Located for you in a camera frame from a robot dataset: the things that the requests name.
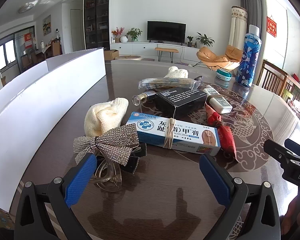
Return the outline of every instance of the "blue bottle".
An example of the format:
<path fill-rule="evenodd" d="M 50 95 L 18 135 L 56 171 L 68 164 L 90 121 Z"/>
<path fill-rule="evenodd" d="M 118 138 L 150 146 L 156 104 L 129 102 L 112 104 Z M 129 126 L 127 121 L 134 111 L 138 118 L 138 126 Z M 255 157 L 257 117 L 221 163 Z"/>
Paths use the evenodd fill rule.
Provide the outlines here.
<path fill-rule="evenodd" d="M 259 28 L 249 25 L 249 33 L 244 37 L 242 59 L 235 77 L 235 81 L 239 85 L 247 88 L 251 87 L 260 48 Z"/>

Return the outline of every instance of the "recessed ceiling light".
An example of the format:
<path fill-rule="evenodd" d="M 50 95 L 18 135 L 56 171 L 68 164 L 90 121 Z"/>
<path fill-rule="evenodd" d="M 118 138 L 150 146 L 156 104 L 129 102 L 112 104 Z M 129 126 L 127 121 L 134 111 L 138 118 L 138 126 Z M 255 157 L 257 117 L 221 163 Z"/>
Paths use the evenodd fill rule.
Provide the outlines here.
<path fill-rule="evenodd" d="M 34 7 L 33 3 L 25 4 L 18 10 L 18 13 L 25 13 L 25 12 L 31 10 L 33 7 Z"/>

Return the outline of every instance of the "plant pot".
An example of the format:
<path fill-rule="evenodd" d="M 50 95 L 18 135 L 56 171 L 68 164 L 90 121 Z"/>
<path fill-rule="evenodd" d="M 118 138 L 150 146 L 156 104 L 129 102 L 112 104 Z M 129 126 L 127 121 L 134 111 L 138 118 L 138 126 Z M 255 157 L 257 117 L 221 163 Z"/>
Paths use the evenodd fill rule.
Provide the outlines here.
<path fill-rule="evenodd" d="M 122 43 L 128 42 L 128 37 L 127 37 L 127 36 L 122 36 L 122 37 L 120 38 L 120 41 L 121 41 Z"/>

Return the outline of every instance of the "black display cabinet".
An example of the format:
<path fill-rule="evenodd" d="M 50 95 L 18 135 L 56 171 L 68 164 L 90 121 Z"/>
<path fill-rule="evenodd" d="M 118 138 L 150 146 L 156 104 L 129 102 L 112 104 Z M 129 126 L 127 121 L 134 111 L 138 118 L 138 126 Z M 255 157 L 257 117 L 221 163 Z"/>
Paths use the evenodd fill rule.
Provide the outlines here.
<path fill-rule="evenodd" d="M 110 49 L 109 0 L 84 0 L 86 49 Z"/>

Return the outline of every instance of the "pink flower arrangement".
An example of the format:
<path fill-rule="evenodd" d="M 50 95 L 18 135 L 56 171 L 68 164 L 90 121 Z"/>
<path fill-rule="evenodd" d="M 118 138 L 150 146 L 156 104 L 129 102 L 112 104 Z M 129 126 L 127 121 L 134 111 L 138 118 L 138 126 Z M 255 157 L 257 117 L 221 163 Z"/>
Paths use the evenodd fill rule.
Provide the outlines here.
<path fill-rule="evenodd" d="M 121 34 L 123 33 L 123 30 L 124 30 L 124 28 L 121 27 L 120 30 L 119 30 L 118 27 L 117 27 L 116 30 L 112 31 L 112 34 L 113 34 L 116 38 L 120 38 Z"/>

